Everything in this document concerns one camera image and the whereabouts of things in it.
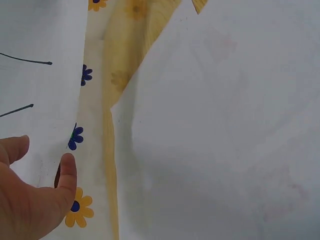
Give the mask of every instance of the wooden surface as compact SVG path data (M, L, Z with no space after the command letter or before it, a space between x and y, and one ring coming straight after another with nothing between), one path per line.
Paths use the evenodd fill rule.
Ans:
M114 240L119 240L115 134L110 108L138 69L181 0L118 0L104 35L103 158Z
M192 0L192 3L194 5L194 8L197 14L201 13L202 9L204 8L207 2L208 0Z

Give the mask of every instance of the flower print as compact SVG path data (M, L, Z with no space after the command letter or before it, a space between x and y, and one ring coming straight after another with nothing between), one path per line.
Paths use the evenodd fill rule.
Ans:
M90 68L87 69L87 65L83 64L81 86L86 85L86 81L90 81L92 79L92 76L90 75L92 72L93 72L92 69Z
M77 127L77 123L75 123L74 125L74 129L73 132L71 134L69 143L68 143L68 147L74 151L77 149L77 145L76 143L80 144L84 141L84 138L82 136L80 136L80 134L82 134L84 131L84 128L81 126Z
M105 8L107 6L107 0L89 0L88 11L92 10L98 12L100 8Z
M83 193L84 191L81 187L76 188L73 205L65 216L65 225L67 225L69 228L72 228L75 225L75 222L80 228L85 228L87 226L85 218L93 218L95 214L91 208L88 208L88 206L92 204L92 197L82 197Z
M130 80L129 74L118 70L112 72L111 76L111 83L116 86L118 91L123 92Z
M136 21L144 19L148 13L147 0L126 0L124 11Z

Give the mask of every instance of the hand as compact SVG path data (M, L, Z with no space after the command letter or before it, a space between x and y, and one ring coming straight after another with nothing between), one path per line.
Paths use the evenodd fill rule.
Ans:
M61 158L57 188L36 188L23 182L9 168L28 150L28 136L0 139L1 240L44 237L61 223L75 200L77 169L73 155L66 153Z

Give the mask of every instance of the yellow flower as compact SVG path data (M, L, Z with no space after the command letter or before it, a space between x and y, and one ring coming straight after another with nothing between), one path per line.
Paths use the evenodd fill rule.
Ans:
M111 83L115 85L120 92L123 92L130 80L129 74L118 70L116 72L111 73L111 76Z
M107 6L107 0L89 0L88 11L92 10L95 12L99 11L99 8L105 8Z
M92 198L90 196L82 197L83 193L81 187L76 188L75 200L71 210L65 216L65 225L69 228L72 228L75 222L80 228L85 228L87 226L85 218L92 218L94 216L94 211L88 208L92 204Z
M148 13L147 0L126 0L124 11L136 21L144 19Z

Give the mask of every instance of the blue flower center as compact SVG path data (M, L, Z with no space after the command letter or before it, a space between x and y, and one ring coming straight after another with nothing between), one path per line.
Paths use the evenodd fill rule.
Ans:
M71 207L71 212L78 212L80 210L80 204L77 201L73 202L73 205Z

